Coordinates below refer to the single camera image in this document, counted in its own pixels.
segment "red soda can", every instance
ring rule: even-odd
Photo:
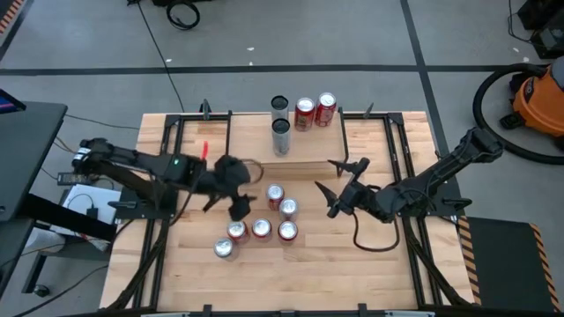
[[[298,131],[307,131],[314,124],[315,104],[310,98],[301,98],[296,102],[293,125]]]
[[[249,229],[247,229],[247,225],[244,222],[233,221],[227,226],[227,235],[231,240],[242,243],[248,239]]]
[[[319,95],[317,109],[315,110],[315,124],[318,127],[328,127],[333,120],[333,114],[337,108],[337,99],[330,92]]]
[[[266,198],[269,208],[278,211],[280,202],[284,199],[284,189],[279,184],[271,184],[266,189]]]
[[[253,234],[258,239],[267,240],[271,236],[271,222],[264,218],[259,218],[253,223]]]
[[[298,236],[298,226],[292,221],[285,221],[278,227],[278,237],[283,244],[291,244]]]

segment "gray floor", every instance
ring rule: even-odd
[[[514,0],[514,10],[523,0]],[[427,65],[497,65],[541,62],[531,46],[507,35],[506,0],[409,0]],[[400,1],[397,0],[214,0],[198,4],[202,22],[193,32],[173,29],[163,9],[143,8],[169,66],[381,64],[415,65]],[[516,33],[526,34],[515,21]],[[161,61],[136,6],[115,0],[35,0],[10,49],[0,61],[7,70],[160,67]],[[471,100],[481,72],[430,73],[442,126],[452,149],[473,125]],[[291,100],[334,92],[348,110],[426,110],[417,71],[247,72],[174,74],[189,111],[207,98],[214,111],[266,110],[271,96]],[[69,113],[113,124],[138,125],[142,113],[178,112],[166,75],[0,76],[0,87],[22,100],[60,102]],[[486,96],[491,120],[507,109],[508,91],[496,85]],[[556,153],[549,140],[529,131],[508,137],[531,149]],[[135,146],[134,131],[65,120],[59,136],[76,146],[103,136]],[[43,166],[70,171],[71,155],[53,148]],[[542,166],[509,153],[491,165],[472,166],[458,177],[473,199],[470,216],[536,223],[542,230],[553,278],[564,299],[564,247],[558,238],[564,214],[560,182],[564,167]],[[63,188],[44,173],[33,192],[58,200]],[[49,260],[41,283],[54,292],[103,263]],[[0,302],[13,315],[41,302],[20,294],[31,258],[23,258]],[[98,306],[104,273],[99,272],[34,315],[91,312]]]

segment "orange vacuum cleaner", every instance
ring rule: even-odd
[[[513,113],[500,119],[501,126],[504,129],[525,126],[554,136],[556,146],[564,151],[564,56],[548,67],[517,63],[490,75],[474,96],[472,107],[476,123],[494,134],[505,149],[515,155],[539,163],[564,165],[564,157],[528,151],[511,143],[493,131],[484,119],[482,100],[487,89],[499,78],[511,73],[517,73],[509,83],[515,94],[511,100]]]

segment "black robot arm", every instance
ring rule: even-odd
[[[487,163],[496,160],[503,153],[503,147],[489,132],[483,129],[470,129],[460,144],[448,156],[441,158],[418,176],[398,183],[389,184],[379,189],[376,186],[358,182],[360,175],[367,169],[370,161],[362,158],[358,163],[346,164],[330,161],[331,164],[352,173],[339,197],[319,182],[319,187],[330,207],[328,217],[335,217],[340,211],[348,215],[358,208],[366,211],[383,223],[392,222],[396,216],[419,217],[431,204],[430,196],[437,188],[470,163]],[[469,305],[450,286],[447,279],[434,265],[421,247],[410,222],[406,222],[406,242],[421,259],[431,276],[438,283],[452,305]]]
[[[72,166],[75,173],[106,175],[154,205],[160,203],[168,187],[208,195],[210,201],[204,211],[220,199],[230,197],[233,205],[229,213],[236,221],[250,212],[249,202],[255,198],[238,194],[239,186],[250,182],[249,170],[241,160],[228,155],[215,163],[213,171],[207,171],[206,160],[202,158],[184,154],[151,155],[94,138],[80,143]],[[148,173],[155,180],[145,180],[132,171]]]

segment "desk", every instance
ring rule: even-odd
[[[234,114],[238,120],[244,120],[243,115]],[[419,173],[436,161],[433,138],[424,112],[406,112],[403,116],[415,172]],[[159,153],[164,121],[164,114],[144,115],[137,150]],[[380,186],[391,183],[394,177],[382,121],[347,120],[345,127],[349,160],[368,157],[372,162],[361,181]],[[226,129],[225,122],[187,122],[182,152],[199,155],[207,141],[208,159],[214,162],[225,152]],[[394,135],[400,149],[396,130]],[[399,161],[406,177],[404,161]],[[242,247],[235,262],[222,261],[215,256],[212,246],[217,238],[226,235],[229,201],[218,203],[204,214],[201,207],[206,197],[194,196],[182,219],[168,234],[158,311],[202,311],[204,304],[212,304],[213,311],[356,310],[359,303],[366,303],[371,310],[417,308],[403,234],[399,246],[390,252],[361,251],[352,243],[353,219],[344,214],[335,219],[326,217],[325,201],[314,179],[296,180],[290,173],[285,178],[280,174],[277,177],[276,182],[285,187],[286,196],[296,198],[300,204],[296,222],[300,234],[294,244],[282,247],[276,239],[268,243],[251,240]],[[319,181],[337,190],[347,180],[346,174],[341,179],[333,174]],[[258,195],[245,219],[248,223],[266,217],[278,225],[278,213],[267,209],[264,198],[270,181],[263,179],[254,187],[243,189]],[[179,205],[185,197],[186,193],[180,193]],[[393,242],[392,225],[383,225],[364,212],[358,214],[360,244],[384,247]],[[428,218],[427,229],[438,268],[462,297],[473,302],[456,228],[440,219]],[[145,221],[136,220],[118,237],[100,306],[113,302],[136,271],[144,232]],[[432,303],[427,273],[422,264],[419,269],[426,301]],[[145,279],[146,290],[151,289],[151,274]],[[143,305],[148,305],[148,299],[149,291],[145,291]]]

